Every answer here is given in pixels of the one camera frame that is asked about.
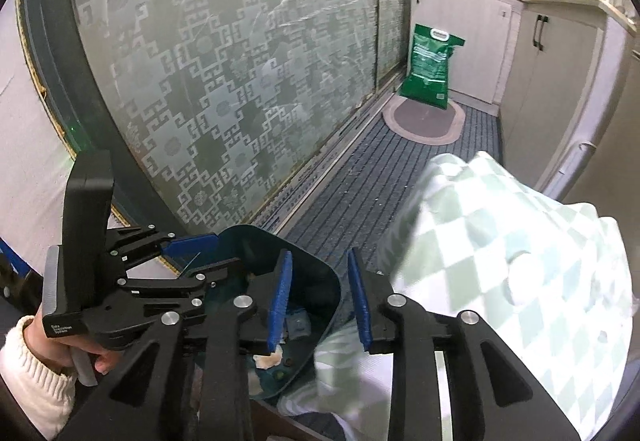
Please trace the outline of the white knit sleeve forearm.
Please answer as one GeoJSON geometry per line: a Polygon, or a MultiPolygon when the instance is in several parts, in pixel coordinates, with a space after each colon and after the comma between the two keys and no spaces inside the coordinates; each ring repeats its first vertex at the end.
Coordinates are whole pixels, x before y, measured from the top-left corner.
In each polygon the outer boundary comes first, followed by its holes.
{"type": "Polygon", "coordinates": [[[24,329],[34,322],[25,315],[6,334],[1,349],[1,378],[17,408],[43,439],[53,440],[72,415],[76,398],[76,376],[58,374],[35,357],[24,338],[24,329]]]}

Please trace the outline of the left hand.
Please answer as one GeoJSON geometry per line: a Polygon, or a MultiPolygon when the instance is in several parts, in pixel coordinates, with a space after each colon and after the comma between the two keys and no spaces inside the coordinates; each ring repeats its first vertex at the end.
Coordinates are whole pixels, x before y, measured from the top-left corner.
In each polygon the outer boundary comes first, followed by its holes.
{"type": "Polygon", "coordinates": [[[107,350],[87,336],[49,338],[44,331],[41,310],[23,329],[24,342],[29,351],[44,365],[57,373],[73,369],[72,349],[78,349],[94,357],[94,369],[105,375],[111,372],[122,358],[122,353],[107,350]]]}

